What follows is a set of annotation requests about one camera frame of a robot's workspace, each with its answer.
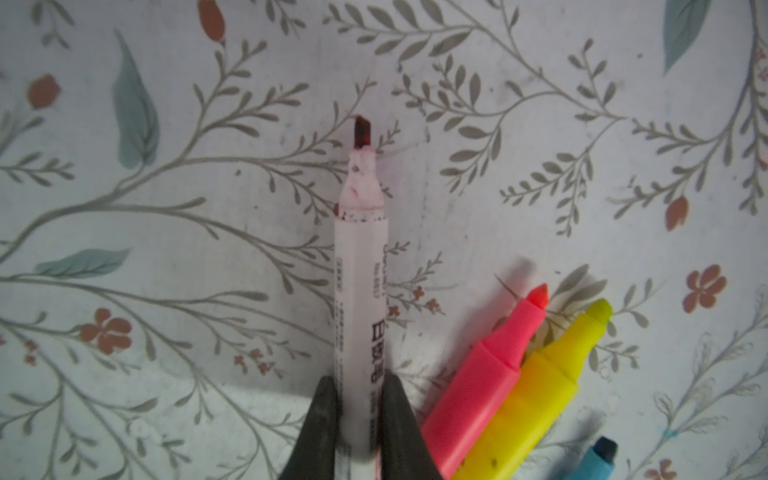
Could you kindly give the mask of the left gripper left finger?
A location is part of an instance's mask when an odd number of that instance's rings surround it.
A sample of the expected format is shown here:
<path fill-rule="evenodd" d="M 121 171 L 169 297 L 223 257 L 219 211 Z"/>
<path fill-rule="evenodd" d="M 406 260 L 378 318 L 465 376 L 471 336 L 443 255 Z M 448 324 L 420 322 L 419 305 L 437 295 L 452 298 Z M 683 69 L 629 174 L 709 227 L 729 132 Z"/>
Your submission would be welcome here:
<path fill-rule="evenodd" d="M 331 480 L 339 432 L 339 401 L 332 376 L 322 377 L 315 389 L 293 451 L 280 480 Z"/>

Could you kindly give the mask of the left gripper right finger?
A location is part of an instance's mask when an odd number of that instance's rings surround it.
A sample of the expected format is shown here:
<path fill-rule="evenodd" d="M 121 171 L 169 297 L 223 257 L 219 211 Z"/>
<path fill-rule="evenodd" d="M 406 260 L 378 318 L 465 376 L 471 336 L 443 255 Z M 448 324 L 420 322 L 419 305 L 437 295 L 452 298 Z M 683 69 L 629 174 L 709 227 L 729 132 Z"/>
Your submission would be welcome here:
<path fill-rule="evenodd" d="M 442 480 L 404 391 L 394 373 L 383 381 L 380 411 L 381 470 L 386 480 Z"/>

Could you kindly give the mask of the white red-tip marker pen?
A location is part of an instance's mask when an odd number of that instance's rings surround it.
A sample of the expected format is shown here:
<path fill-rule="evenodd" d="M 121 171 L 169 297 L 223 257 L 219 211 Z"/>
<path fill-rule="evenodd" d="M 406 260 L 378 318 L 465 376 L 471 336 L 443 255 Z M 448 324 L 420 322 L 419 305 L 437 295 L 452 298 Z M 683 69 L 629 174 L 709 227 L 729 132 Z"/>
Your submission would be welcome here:
<path fill-rule="evenodd" d="M 376 173 L 371 124 L 357 117 L 334 219 L 337 479 L 378 479 L 385 368 L 389 224 Z"/>

